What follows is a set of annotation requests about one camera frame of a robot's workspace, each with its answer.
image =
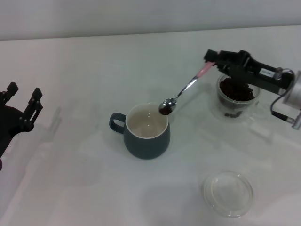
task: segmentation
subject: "white table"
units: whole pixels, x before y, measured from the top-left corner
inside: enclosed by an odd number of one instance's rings
[[[2,157],[0,225],[301,225],[301,131],[269,115],[276,95],[263,92],[260,117],[222,122],[208,110],[220,75],[211,69],[179,100],[170,146],[151,161],[133,157],[108,125],[113,112],[175,95],[209,48],[297,71],[300,40],[301,26],[288,26],[0,42],[0,90],[19,86],[9,105],[23,110],[35,87],[44,95],[35,129]],[[253,185],[254,206],[239,219],[204,204],[199,186],[218,170]]]

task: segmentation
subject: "spoon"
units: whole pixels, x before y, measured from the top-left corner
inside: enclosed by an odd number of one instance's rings
[[[194,76],[190,80],[190,82],[179,92],[177,96],[175,96],[174,98],[166,99],[159,105],[159,112],[162,115],[169,115],[171,112],[173,112],[177,105],[178,97],[182,95],[182,93],[185,92],[190,86],[192,86],[192,84],[195,83],[198,78],[203,76],[214,64],[215,64],[214,62],[208,61],[205,64],[205,66],[197,73],[197,75]]]

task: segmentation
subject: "black cable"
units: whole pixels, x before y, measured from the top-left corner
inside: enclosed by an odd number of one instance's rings
[[[293,85],[295,84],[295,73],[294,73],[291,69],[283,69],[283,70],[288,70],[291,74],[293,74],[293,80],[292,80],[291,84],[288,86],[288,88],[286,89],[286,91],[285,91],[282,95],[280,95],[279,97],[277,97],[276,100],[274,100],[274,101],[271,103],[271,106],[270,106],[270,108],[269,108],[270,111],[271,111],[271,113],[274,112],[274,111],[273,111],[273,106],[274,106],[274,104],[275,104],[278,100],[280,100],[282,97],[284,97],[284,96],[292,89]]]

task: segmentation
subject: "mug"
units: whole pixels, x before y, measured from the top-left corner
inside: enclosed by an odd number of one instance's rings
[[[124,122],[117,125],[114,120]],[[170,141],[169,120],[161,115],[158,105],[137,105],[125,116],[113,113],[110,117],[110,128],[123,134],[124,143],[129,152],[140,159],[154,159],[167,149]]]

